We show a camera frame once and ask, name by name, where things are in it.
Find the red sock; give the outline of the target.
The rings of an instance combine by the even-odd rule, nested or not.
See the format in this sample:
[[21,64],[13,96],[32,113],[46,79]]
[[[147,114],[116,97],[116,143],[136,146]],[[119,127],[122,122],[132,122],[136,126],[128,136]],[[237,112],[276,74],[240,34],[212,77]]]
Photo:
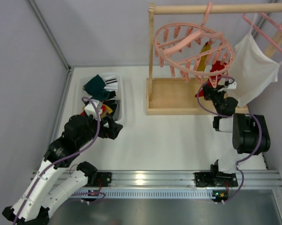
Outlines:
[[[105,114],[105,105],[101,106],[101,108],[98,109],[98,113],[99,113],[101,118],[104,118],[106,116],[106,114]],[[83,115],[83,116],[91,116],[92,115],[95,118],[97,117],[95,109],[94,109],[94,107],[92,105],[87,105],[84,108],[84,110],[81,113],[81,115]]]
[[[215,71],[219,71],[219,70],[222,70],[225,68],[225,66],[227,65],[226,62],[224,62],[223,64],[221,64],[221,61],[220,60],[217,60],[213,65],[212,65],[212,68],[210,70],[210,72],[215,72]],[[214,76],[210,76],[210,78],[212,79],[212,81],[216,81],[216,75]],[[208,79],[208,83],[207,83],[207,86],[209,87],[213,87],[211,81]],[[200,90],[199,94],[195,94],[194,97],[203,97],[204,96],[204,90],[203,88]]]

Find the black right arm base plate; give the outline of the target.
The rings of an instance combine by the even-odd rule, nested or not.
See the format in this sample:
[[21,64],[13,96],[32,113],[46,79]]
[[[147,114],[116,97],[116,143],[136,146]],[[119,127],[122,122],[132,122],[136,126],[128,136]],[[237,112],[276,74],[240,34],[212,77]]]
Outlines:
[[237,177],[235,173],[228,174],[223,172],[196,172],[195,185],[198,188],[205,187],[237,187]]

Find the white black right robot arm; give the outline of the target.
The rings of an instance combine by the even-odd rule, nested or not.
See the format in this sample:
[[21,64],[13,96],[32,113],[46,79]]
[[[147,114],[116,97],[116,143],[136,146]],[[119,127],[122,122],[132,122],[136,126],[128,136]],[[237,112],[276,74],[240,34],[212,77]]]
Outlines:
[[216,112],[213,112],[213,128],[218,132],[232,134],[232,145],[236,150],[230,159],[216,160],[210,167],[209,179],[213,181],[232,181],[239,163],[254,155],[267,152],[270,148],[270,135],[263,115],[236,113],[238,101],[225,97],[229,84],[210,84],[202,87],[204,100],[211,101]]

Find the dark green sock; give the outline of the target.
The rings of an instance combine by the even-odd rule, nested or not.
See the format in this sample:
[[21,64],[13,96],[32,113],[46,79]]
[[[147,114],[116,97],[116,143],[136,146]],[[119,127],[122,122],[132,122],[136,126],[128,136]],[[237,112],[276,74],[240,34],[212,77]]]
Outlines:
[[105,86],[106,83],[104,79],[99,75],[96,75],[83,86],[83,90],[93,96],[102,91]]
[[101,90],[97,94],[92,96],[93,99],[103,102],[110,97],[110,92],[107,90]]

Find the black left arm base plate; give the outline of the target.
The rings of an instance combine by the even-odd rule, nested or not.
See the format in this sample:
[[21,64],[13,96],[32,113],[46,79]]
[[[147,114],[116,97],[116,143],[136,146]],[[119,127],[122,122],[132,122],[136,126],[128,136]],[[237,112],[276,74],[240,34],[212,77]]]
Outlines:
[[94,187],[109,187],[112,180],[111,172],[98,172],[93,183]]

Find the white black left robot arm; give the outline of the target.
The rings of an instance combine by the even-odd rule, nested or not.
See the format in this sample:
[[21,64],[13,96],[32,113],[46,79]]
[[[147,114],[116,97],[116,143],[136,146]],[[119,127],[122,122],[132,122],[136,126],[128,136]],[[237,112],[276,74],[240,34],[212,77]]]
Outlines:
[[2,215],[15,225],[46,225],[58,207],[78,189],[97,180],[97,168],[84,161],[54,188],[58,178],[72,162],[97,138],[116,139],[123,125],[106,116],[103,121],[94,116],[77,114],[64,125],[61,137],[53,141],[44,155],[40,168],[21,198],[7,206]]

